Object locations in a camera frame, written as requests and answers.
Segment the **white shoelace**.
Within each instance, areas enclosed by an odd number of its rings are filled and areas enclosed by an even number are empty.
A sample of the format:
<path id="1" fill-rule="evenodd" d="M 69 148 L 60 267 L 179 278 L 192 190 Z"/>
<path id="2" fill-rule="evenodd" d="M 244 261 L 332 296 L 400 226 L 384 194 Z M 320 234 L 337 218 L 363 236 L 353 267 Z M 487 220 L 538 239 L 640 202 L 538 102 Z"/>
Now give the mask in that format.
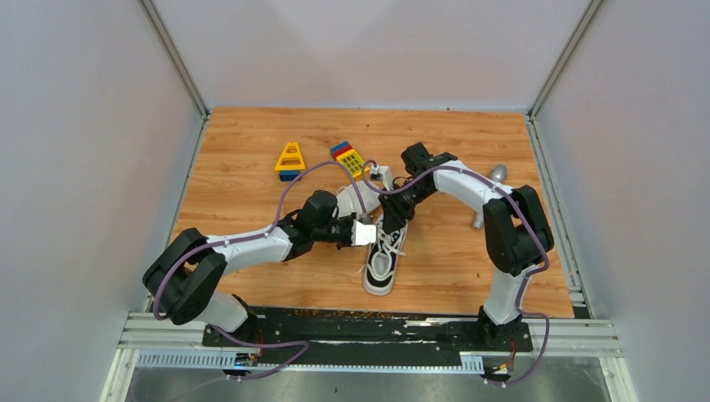
<path id="1" fill-rule="evenodd" d="M 378 227 L 378 239 L 368 248 L 368 258 L 359 272 L 367 269 L 368 274 L 378 281 L 383 281 L 394 274 L 397 259 L 403 252 L 404 242 L 409 225 L 395 230 L 390 234 L 383 231 L 383 216 L 379 216 L 375 224 Z"/>

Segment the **black white sneaker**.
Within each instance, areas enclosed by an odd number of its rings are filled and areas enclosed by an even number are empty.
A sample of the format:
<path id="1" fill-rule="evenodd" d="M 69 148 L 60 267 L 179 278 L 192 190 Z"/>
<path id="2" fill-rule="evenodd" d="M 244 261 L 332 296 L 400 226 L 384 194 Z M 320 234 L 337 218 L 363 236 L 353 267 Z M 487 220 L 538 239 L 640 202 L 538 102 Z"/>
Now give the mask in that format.
<path id="1" fill-rule="evenodd" d="M 394 286 L 395 271 L 398 260 L 406 255 L 403 251 L 408 233 L 408 226 L 397 229 L 391 234 L 383 231 L 383 215 L 375 221 L 378 228 L 377 239 L 368 248 L 368 258 L 361 270 L 363 287 L 375 296 L 385 296 Z"/>

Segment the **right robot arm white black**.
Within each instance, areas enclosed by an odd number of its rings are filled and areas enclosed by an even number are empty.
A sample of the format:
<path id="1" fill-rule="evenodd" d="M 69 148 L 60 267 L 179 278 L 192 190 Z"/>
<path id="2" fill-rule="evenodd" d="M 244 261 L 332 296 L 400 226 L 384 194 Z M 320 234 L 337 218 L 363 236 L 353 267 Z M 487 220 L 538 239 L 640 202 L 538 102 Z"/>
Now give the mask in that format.
<path id="1" fill-rule="evenodd" d="M 487 254 L 495 266 L 489 295 L 478 314 L 478 338 L 499 349 L 522 320 L 522 300 L 531 276 L 549 267 L 554 238 L 537 191 L 513 188 L 487 178 L 454 155 L 433 155 L 417 142 L 401 154 L 409 181 L 379 192 L 386 234 L 414 218 L 415 207 L 430 195 L 450 195 L 483 218 Z"/>

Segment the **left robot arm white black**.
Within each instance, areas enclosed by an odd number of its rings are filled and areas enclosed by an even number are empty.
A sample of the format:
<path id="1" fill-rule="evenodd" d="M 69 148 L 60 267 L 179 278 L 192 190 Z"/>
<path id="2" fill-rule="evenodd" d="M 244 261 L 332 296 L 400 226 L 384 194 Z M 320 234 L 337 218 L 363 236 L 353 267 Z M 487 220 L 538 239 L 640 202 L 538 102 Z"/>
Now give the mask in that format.
<path id="1" fill-rule="evenodd" d="M 318 190 L 300 209 L 264 229 L 232 236 L 185 229 L 147 268 L 142 283 L 161 319 L 221 327 L 233 344 L 248 345 L 255 339 L 256 323 L 239 297 L 217 290 L 220 280 L 254 265 L 293 260 L 310 252 L 316 242 L 341 249 L 373 240 L 372 225 L 355 213 L 338 213 L 336 196 Z"/>

